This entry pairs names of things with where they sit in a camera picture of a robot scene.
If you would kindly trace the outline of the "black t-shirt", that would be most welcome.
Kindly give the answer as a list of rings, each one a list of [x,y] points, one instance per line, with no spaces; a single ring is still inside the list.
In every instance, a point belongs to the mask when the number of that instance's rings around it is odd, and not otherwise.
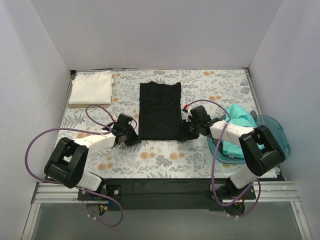
[[[139,88],[138,135],[142,140],[177,140],[181,115],[180,82],[173,85],[154,81]]]

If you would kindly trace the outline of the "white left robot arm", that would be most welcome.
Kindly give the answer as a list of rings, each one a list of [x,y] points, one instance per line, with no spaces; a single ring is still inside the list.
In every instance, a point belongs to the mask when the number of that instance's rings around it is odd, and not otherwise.
[[[44,174],[69,189],[88,189],[95,200],[101,200],[106,195],[113,196],[102,177],[85,169],[86,161],[104,149],[141,143],[132,126],[134,121],[133,117],[122,113],[98,134],[77,139],[61,138],[44,167]]]

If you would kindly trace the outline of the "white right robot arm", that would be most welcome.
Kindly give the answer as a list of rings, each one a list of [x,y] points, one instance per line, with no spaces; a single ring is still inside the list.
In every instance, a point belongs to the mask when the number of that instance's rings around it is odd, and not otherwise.
[[[237,104],[228,106],[223,116],[215,118],[210,117],[202,105],[183,111],[187,117],[180,123],[179,141],[208,137],[215,143],[214,158],[222,152],[244,161],[224,185],[212,191],[217,198],[239,198],[257,178],[289,157],[281,126],[278,123],[275,126],[260,124],[259,117]]]

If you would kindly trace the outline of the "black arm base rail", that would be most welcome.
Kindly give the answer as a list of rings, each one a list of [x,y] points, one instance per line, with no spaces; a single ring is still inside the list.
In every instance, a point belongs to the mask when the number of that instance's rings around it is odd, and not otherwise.
[[[105,178],[98,192],[124,210],[223,210],[210,178]]]

